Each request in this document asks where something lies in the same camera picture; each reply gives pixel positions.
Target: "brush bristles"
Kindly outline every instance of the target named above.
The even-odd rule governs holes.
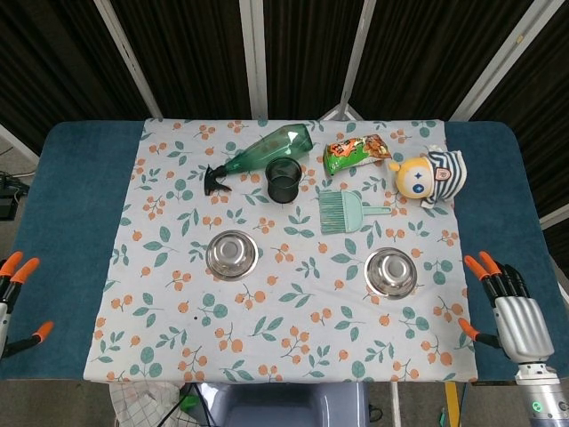
[[[346,232],[344,202],[340,191],[323,191],[318,198],[322,234]]]

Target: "brush handle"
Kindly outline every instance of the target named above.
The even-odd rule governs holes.
[[[364,215],[389,215],[391,208],[386,206],[364,206]]]

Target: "floral tablecloth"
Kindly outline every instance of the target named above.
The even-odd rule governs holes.
[[[378,133],[397,162],[431,144],[440,121],[304,122],[315,143],[299,196],[272,202],[263,171],[229,176],[204,195],[204,171],[283,121],[149,119],[140,137],[84,370],[94,381],[320,383],[468,381],[474,350],[461,246],[451,203],[427,211],[394,188],[386,165],[325,175],[326,143]],[[357,191],[392,216],[322,236],[318,194]],[[260,260],[238,282],[215,279],[204,251],[223,230],[251,235]],[[384,246],[411,255],[418,287],[402,300],[367,289],[363,263]]]

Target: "plush doll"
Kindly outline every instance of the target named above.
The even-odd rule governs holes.
[[[430,148],[424,157],[413,157],[401,165],[390,163],[399,192],[408,198],[422,198],[421,206],[432,208],[438,200],[448,200],[466,181],[466,166],[460,151]]]

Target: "black curtain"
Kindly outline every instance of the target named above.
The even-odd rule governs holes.
[[[165,117],[251,117],[238,0],[113,6]]]
[[[568,22],[565,2],[474,116],[514,130],[539,216],[569,203]],[[544,234],[569,276],[569,220]]]
[[[148,116],[92,1],[3,1],[0,33],[0,123],[35,153],[62,121]]]
[[[265,0],[269,118],[320,118],[340,102],[363,0]]]
[[[378,1],[349,104],[366,119],[448,119],[530,0]]]

